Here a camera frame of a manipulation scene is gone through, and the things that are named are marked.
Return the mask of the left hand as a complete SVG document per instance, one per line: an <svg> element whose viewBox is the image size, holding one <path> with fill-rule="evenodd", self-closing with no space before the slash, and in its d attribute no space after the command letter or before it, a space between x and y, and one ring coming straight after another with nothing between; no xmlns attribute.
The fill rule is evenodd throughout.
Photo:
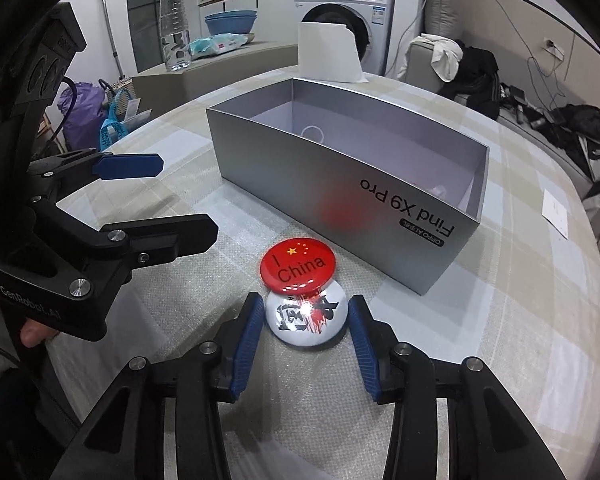
<svg viewBox="0 0 600 480"><path fill-rule="evenodd" d="M20 330L20 339L26 348L34 348L43 341L55 338L58 334L58 330L33 320L27 320Z"/></svg>

